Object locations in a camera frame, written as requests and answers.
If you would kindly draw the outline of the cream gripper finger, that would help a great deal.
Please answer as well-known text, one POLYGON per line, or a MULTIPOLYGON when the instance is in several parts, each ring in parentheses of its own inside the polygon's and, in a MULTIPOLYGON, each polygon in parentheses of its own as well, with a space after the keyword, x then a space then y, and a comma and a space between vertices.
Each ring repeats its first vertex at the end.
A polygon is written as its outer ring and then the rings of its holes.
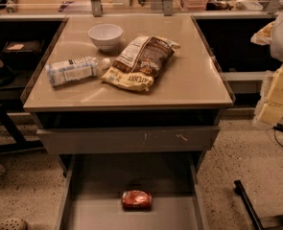
POLYGON ((253 125, 270 129, 283 119, 283 64, 276 71, 266 71, 263 78, 260 100, 255 110, 253 125))

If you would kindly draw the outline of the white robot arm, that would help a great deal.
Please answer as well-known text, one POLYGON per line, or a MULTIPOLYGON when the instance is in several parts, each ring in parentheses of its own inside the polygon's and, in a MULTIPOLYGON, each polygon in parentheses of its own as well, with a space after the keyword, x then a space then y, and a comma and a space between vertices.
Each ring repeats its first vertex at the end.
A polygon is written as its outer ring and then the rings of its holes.
POLYGON ((283 118, 283 12, 255 33, 250 41, 261 46, 269 45, 271 56, 282 62, 275 72, 266 72, 252 121, 259 129, 270 129, 283 118))

